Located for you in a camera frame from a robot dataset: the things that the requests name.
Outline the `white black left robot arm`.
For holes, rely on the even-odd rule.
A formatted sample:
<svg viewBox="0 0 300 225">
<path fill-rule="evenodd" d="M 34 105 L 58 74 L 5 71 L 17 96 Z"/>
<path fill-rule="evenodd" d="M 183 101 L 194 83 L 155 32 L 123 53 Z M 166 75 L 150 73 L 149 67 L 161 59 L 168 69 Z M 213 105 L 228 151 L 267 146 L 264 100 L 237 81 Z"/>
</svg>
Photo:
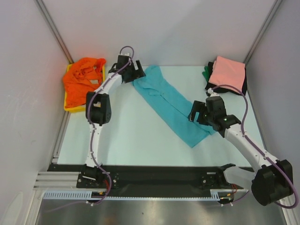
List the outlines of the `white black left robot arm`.
<svg viewBox="0 0 300 225">
<path fill-rule="evenodd" d="M 133 62 L 132 59 L 128 54 L 120 53 L 100 87 L 86 95 L 85 115 L 90 124 L 90 143 L 85 164 L 78 175 L 77 188 L 101 188 L 108 180 L 101 167 L 99 144 L 103 129 L 112 117 L 110 94 L 123 83 L 146 76 L 140 61 Z"/>
</svg>

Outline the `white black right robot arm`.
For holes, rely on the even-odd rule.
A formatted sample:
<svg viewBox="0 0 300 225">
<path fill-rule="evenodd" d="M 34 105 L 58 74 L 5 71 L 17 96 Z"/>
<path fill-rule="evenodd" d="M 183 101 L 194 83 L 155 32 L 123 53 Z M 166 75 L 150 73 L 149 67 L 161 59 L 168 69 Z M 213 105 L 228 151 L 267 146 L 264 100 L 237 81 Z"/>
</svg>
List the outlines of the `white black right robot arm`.
<svg viewBox="0 0 300 225">
<path fill-rule="evenodd" d="M 224 166 L 224 171 L 216 176 L 221 188 L 237 184 L 250 190 L 263 206 L 294 195 L 295 203 L 290 208 L 298 205 L 292 165 L 287 160 L 278 160 L 254 143 L 244 129 L 244 120 L 228 115 L 224 101 L 218 94 L 211 94 L 205 102 L 195 101 L 188 119 L 211 126 L 243 155 L 253 169 L 253 172 L 249 172 L 235 165 Z"/>
</svg>

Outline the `light blue t shirt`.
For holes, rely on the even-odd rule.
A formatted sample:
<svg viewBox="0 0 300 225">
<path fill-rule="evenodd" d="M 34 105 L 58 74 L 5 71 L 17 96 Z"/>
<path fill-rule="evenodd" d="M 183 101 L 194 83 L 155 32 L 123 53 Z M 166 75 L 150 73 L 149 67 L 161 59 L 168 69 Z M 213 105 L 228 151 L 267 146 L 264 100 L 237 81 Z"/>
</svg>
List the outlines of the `light blue t shirt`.
<svg viewBox="0 0 300 225">
<path fill-rule="evenodd" d="M 159 66 L 144 72 L 146 76 L 133 81 L 135 90 L 185 144 L 192 148 L 215 134 L 212 127 L 189 121 L 193 104 L 163 77 Z"/>
</svg>

